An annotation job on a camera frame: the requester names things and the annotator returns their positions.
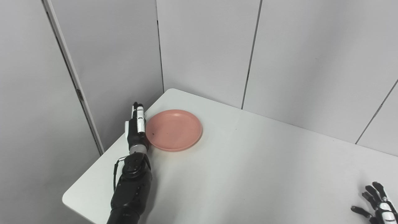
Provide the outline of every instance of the gray wall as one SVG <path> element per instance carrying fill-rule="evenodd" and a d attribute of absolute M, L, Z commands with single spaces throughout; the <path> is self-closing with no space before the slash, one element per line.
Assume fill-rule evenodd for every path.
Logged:
<path fill-rule="evenodd" d="M 0 1 L 0 224 L 88 223 L 61 201 L 99 157 L 40 1 Z"/>
<path fill-rule="evenodd" d="M 162 94 L 155 0 L 48 0 L 70 67 L 106 150 L 134 101 Z"/>

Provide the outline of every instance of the robotic hand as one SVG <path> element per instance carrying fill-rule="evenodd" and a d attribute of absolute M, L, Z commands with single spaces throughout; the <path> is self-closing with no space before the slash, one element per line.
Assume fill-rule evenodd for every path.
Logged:
<path fill-rule="evenodd" d="M 383 185 L 378 182 L 373 182 L 372 185 L 373 186 L 367 185 L 365 187 L 367 191 L 362 193 L 362 196 L 369 201 L 372 208 L 375 210 L 375 216 L 357 206 L 352 206 L 351 210 L 368 218 L 371 224 L 397 224 L 397 211 L 388 200 Z"/>
<path fill-rule="evenodd" d="M 146 152 L 145 119 L 142 104 L 134 103 L 132 118 L 125 123 L 129 155 L 115 164 L 113 171 L 113 197 L 107 224 L 137 224 L 149 196 L 152 174 Z M 122 174 L 116 184 L 119 162 L 124 161 Z"/>

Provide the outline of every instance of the white wall panel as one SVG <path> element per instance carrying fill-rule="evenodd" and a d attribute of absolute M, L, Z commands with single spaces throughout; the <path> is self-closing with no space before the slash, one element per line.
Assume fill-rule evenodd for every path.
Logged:
<path fill-rule="evenodd" d="M 383 107 L 363 133 L 358 144 L 398 156 L 397 86 L 395 86 L 390 96 L 384 102 Z"/>
<path fill-rule="evenodd" d="M 100 155 L 41 1 L 0 30 L 0 224 L 89 224 L 61 198 Z"/>
<path fill-rule="evenodd" d="M 165 89 L 241 107 L 259 0 L 157 0 Z"/>
<path fill-rule="evenodd" d="M 69 56 L 107 149 L 134 101 L 163 94 L 155 0 L 51 0 Z"/>
<path fill-rule="evenodd" d="M 398 72 L 395 0 L 264 0 L 244 109 L 356 142 Z"/>

